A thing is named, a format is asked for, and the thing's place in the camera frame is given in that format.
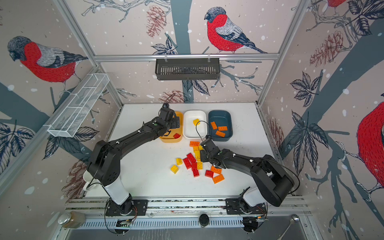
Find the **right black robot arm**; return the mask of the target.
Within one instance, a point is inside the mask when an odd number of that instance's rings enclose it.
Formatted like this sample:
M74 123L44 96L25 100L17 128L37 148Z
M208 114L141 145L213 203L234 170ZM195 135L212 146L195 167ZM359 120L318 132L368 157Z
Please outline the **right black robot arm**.
M251 158L234 153L228 149L219 149L212 139L207 138L200 146L203 148L202 162L209 162L218 169L236 170L251 176L256 184L254 188L243 190L235 203L227 207L233 214L252 214L261 204L280 207L294 187L294 180L285 167L270 156Z

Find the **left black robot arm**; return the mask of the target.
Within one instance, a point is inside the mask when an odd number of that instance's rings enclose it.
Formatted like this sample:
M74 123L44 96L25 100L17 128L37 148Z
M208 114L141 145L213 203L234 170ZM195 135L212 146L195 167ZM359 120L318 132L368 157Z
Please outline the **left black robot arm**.
M121 180L121 160L133 150L180 127L180 118L168 103L162 105L158 116L144 123L138 130L114 141L96 143L87 171L99 181L121 214L128 215L134 208L132 195Z

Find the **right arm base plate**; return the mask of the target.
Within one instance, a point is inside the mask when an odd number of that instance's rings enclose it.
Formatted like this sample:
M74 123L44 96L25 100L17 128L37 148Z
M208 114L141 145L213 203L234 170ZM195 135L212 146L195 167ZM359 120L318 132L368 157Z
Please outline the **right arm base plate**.
M240 199L225 199L224 209L228 215L265 215L267 208L265 204L258 204L251 207L244 200Z

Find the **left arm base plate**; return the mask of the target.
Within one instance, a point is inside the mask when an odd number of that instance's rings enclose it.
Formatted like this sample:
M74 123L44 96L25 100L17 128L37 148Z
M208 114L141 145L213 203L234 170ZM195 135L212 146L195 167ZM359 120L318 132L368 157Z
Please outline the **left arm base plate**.
M106 216L145 216L148 203L148 200L130 200L119 206L112 200L108 200L108 204L106 207Z

